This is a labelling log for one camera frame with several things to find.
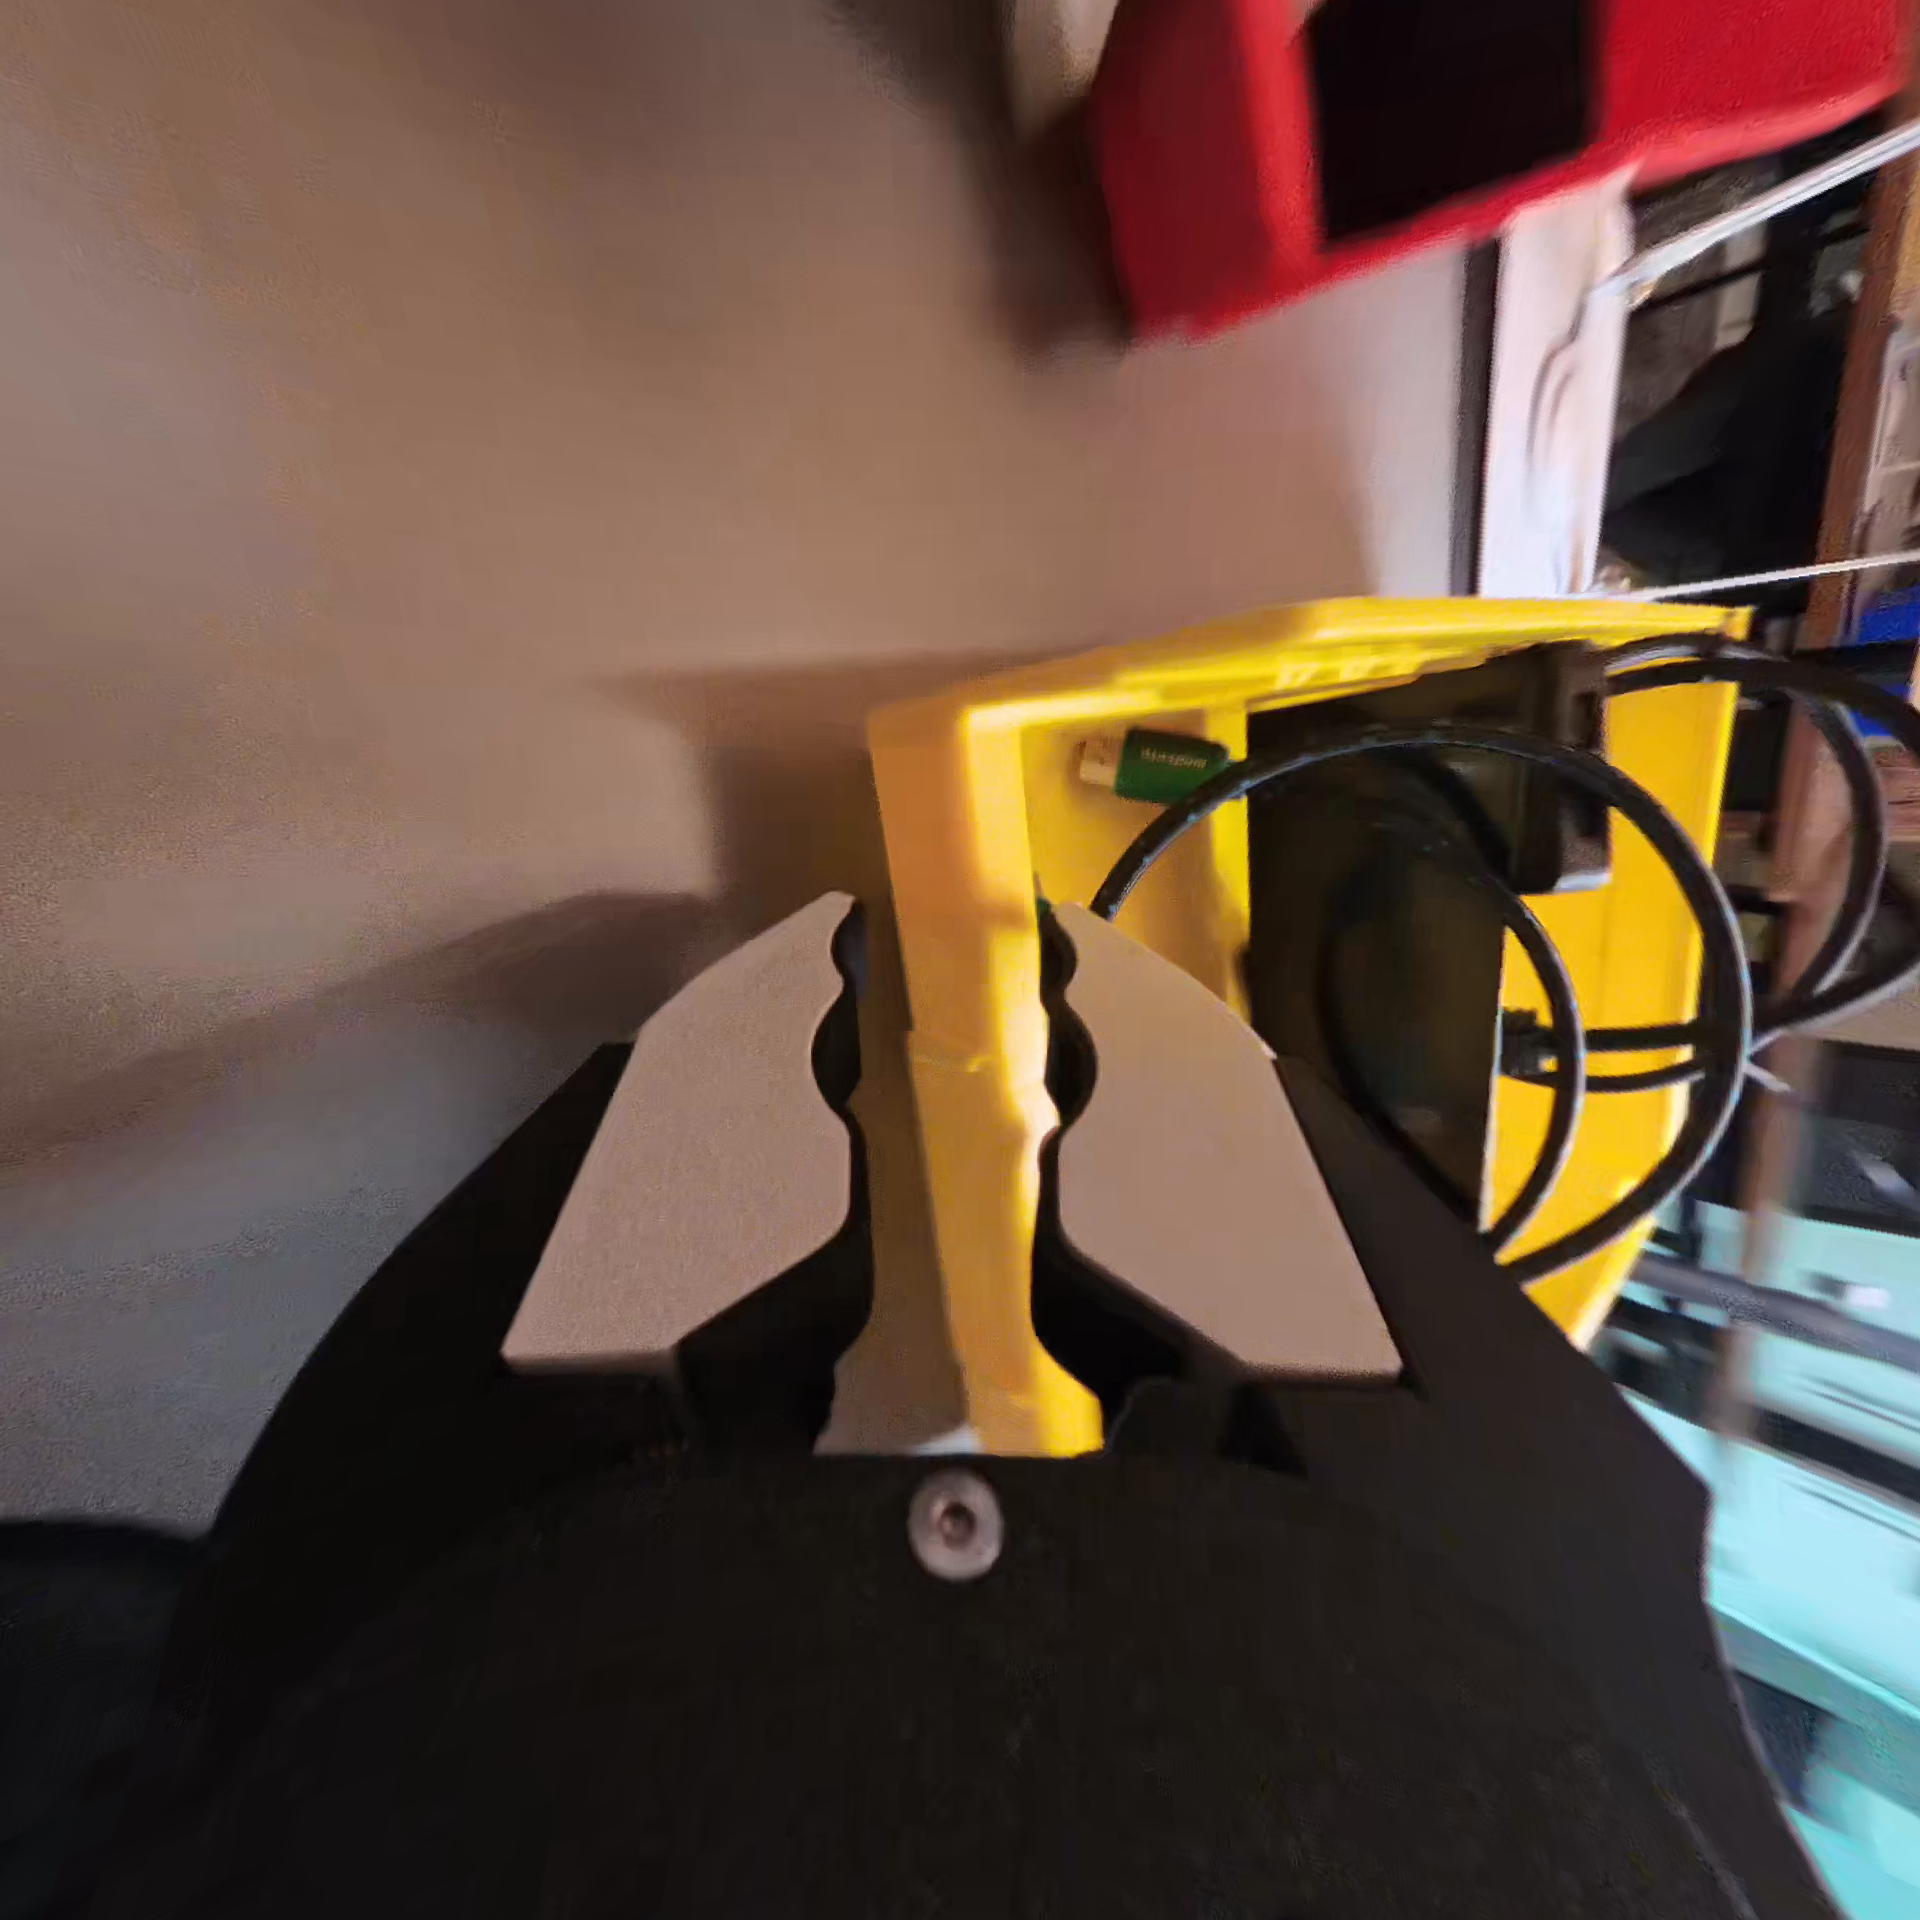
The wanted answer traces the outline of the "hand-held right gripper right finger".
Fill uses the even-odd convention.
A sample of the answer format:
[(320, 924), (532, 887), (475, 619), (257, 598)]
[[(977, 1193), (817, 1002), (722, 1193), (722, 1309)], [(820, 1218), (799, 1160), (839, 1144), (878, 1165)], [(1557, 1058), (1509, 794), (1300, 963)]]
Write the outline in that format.
[(1083, 904), (1045, 920), (1036, 1332), (1100, 1444), (1236, 1426), (1257, 1388), (1405, 1360), (1283, 1071), (1228, 1000)]

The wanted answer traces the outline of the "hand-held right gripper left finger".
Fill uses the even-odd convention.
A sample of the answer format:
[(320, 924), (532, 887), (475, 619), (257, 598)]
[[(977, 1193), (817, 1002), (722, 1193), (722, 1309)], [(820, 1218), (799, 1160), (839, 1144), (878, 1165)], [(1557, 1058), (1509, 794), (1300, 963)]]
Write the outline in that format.
[(649, 1379), (699, 1444), (817, 1444), (876, 1306), (854, 1114), (866, 916), (823, 892), (634, 1039), (499, 1345)]

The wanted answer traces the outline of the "yellow plastic bin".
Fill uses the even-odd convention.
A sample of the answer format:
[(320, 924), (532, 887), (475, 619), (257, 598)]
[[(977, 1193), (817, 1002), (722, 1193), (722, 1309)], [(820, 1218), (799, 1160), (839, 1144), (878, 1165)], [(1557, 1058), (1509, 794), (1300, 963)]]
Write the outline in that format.
[[(1255, 717), (1320, 719), (1339, 697), (1463, 697), (1467, 669), (1526, 646), (1743, 639), (1749, 610), (1603, 598), (1328, 598), (1243, 610), (1179, 634), (1012, 669), (876, 708), (866, 723), (904, 967), (909, 1063), (930, 1195), (947, 1328), (966, 1420), (991, 1454), (1080, 1454), (1091, 1395), (1043, 1357), (1029, 1322), (1029, 1259), (1043, 1195), (1043, 908), (1088, 902), (1140, 834), (1120, 801), (1077, 780), (1076, 748), (1128, 724), (1249, 744)], [(1651, 694), (1614, 723), (1610, 755), (1666, 804), (1696, 853), (1714, 853), (1735, 694)], [(1199, 828), (1199, 853), (1148, 879), (1120, 932), (1249, 1013), (1236, 974), (1250, 937), (1249, 810)], [(1618, 875), (1586, 899), (1545, 902), (1571, 961), (1582, 1015), (1657, 1029), (1697, 1013), (1706, 934), (1678, 881), (1657, 875), (1643, 831), (1623, 831)], [(1535, 1254), (1571, 1236), (1578, 1205), (1623, 1202), (1629, 1176), (1682, 1134), (1678, 1090), (1627, 1090), (1621, 1114), (1586, 1117)]]

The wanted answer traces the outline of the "red plastic bin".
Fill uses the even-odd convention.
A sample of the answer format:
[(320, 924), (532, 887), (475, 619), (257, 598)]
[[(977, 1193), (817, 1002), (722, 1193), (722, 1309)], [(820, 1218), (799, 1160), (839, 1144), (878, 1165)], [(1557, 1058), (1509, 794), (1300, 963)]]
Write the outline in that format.
[(1315, 6), (1117, 6), (1091, 157), (1140, 337), (1215, 333), (1434, 245), (1479, 245), (1614, 173), (1670, 183), (1823, 136), (1904, 87), (1917, 40), (1917, 4), (1591, 4), (1582, 157), (1333, 241), (1306, 60)]

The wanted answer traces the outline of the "black tape strip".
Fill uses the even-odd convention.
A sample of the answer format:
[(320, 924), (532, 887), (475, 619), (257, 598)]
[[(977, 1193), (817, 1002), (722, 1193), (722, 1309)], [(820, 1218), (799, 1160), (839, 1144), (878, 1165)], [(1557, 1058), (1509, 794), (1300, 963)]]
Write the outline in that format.
[(1499, 331), (1499, 268), (1499, 240), (1474, 245), (1460, 262), (1456, 434), (1448, 534), (1448, 589), (1452, 596), (1479, 590), (1483, 469)]

